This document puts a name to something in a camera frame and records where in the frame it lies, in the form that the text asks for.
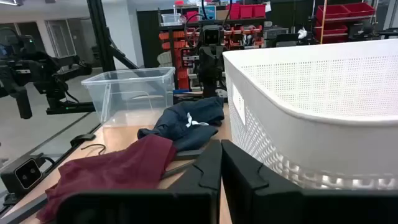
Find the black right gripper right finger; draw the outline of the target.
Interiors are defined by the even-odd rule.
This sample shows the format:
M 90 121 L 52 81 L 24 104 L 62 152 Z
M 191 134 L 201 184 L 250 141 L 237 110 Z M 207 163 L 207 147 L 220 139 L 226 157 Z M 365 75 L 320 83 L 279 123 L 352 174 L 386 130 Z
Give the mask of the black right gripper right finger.
M 398 190 L 305 189 L 231 141 L 221 145 L 233 224 L 398 224 Z

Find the white perforated plastic basket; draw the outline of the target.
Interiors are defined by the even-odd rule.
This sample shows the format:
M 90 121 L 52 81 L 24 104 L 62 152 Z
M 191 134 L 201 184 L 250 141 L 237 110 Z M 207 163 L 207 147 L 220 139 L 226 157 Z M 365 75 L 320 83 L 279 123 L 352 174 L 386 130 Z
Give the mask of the white perforated plastic basket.
M 398 190 L 398 39 L 223 58 L 235 145 L 301 187 Z

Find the red plastic storage bin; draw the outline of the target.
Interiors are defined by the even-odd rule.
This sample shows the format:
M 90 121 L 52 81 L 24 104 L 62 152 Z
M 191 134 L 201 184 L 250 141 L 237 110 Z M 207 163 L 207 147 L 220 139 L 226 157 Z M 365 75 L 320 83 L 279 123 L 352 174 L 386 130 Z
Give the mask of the red plastic storage bin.
M 315 17 L 318 21 L 325 19 L 340 19 L 349 16 L 349 10 L 342 4 L 318 6 Z
M 229 12 L 229 20 L 238 20 L 240 18 L 240 3 L 228 4 L 226 9 Z
M 366 2 L 343 4 L 349 11 L 349 17 L 364 17 L 372 16 L 375 13 L 375 8 Z
M 252 5 L 252 17 L 253 18 L 265 18 L 266 17 L 266 4 L 253 4 Z
M 253 5 L 240 5 L 239 7 L 239 18 L 240 19 L 250 19 L 253 15 Z
M 315 27 L 316 35 L 320 35 L 321 31 L 323 31 L 324 35 L 330 34 L 342 34 L 345 33 L 348 28 L 344 24 L 325 24 L 324 28 L 322 29 L 320 24 L 317 24 Z

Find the black parts shelving rack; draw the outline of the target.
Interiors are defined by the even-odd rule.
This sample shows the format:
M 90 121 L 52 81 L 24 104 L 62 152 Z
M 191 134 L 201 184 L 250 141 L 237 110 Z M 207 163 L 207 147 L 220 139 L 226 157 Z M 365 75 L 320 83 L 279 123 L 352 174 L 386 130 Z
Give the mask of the black parts shelving rack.
M 222 45 L 227 50 L 259 48 L 264 45 L 263 30 L 266 18 L 246 18 L 238 20 L 194 21 L 170 23 L 159 27 L 159 40 L 163 52 L 157 56 L 161 67 L 175 67 L 176 89 L 200 91 L 198 84 L 197 54 L 190 49 L 198 43 L 201 28 L 205 25 L 224 25 Z

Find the black table edge clamp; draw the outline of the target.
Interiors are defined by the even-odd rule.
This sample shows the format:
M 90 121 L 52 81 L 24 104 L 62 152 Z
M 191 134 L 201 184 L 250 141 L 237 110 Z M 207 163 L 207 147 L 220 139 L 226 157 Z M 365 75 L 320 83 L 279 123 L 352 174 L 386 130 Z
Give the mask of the black table edge clamp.
M 80 144 L 82 144 L 85 141 L 92 141 L 96 138 L 95 134 L 81 134 L 79 136 L 74 137 L 71 141 L 70 141 L 70 145 L 72 147 L 74 146 L 79 146 Z

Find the navy blue shirt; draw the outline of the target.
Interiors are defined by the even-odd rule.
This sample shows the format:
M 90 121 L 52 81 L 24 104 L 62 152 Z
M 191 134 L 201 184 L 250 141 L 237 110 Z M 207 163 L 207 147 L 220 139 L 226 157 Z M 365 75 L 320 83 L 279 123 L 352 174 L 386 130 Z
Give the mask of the navy blue shirt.
M 223 105 L 224 99 L 218 96 L 177 103 L 164 109 L 152 129 L 138 130 L 137 137 L 154 134 L 171 140 L 178 152 L 197 150 L 218 133 Z

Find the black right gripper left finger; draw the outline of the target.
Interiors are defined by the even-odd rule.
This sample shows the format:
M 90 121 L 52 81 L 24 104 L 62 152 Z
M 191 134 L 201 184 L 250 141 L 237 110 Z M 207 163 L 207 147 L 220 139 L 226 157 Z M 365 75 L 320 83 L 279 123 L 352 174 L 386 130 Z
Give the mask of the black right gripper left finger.
M 212 140 L 167 189 L 78 193 L 61 203 L 57 224 L 219 224 L 221 160 Z

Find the maroon cloth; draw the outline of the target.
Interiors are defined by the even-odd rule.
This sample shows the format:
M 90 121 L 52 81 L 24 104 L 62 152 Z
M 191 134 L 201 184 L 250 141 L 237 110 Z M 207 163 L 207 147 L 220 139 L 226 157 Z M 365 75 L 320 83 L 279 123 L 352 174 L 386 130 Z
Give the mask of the maroon cloth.
M 171 140 L 150 134 L 122 151 L 68 161 L 58 169 L 58 182 L 45 191 L 47 204 L 36 218 L 54 220 L 60 204 L 82 191 L 155 189 L 176 151 Z

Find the small clear plastic container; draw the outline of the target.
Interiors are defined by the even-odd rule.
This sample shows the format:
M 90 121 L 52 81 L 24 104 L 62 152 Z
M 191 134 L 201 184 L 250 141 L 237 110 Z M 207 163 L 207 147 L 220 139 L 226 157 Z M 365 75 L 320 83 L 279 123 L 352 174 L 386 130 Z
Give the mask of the small clear plastic container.
M 182 22 L 180 21 L 181 14 L 162 14 L 161 26 L 179 26 Z

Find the clear plastic storage bin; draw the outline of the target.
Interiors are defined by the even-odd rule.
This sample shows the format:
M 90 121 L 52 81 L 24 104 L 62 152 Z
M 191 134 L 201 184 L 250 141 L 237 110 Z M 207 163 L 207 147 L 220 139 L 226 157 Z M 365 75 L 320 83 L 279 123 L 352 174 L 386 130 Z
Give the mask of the clear plastic storage bin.
M 83 80 L 105 127 L 148 126 L 174 104 L 174 67 L 103 72 Z

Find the white framed glass door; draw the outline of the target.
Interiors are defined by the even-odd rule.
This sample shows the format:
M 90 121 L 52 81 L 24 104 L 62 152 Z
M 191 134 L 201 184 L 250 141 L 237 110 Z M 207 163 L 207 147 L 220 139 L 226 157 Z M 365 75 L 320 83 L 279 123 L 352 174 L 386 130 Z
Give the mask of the white framed glass door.
M 45 22 L 55 55 L 57 57 L 75 55 L 75 48 L 67 20 L 52 20 Z

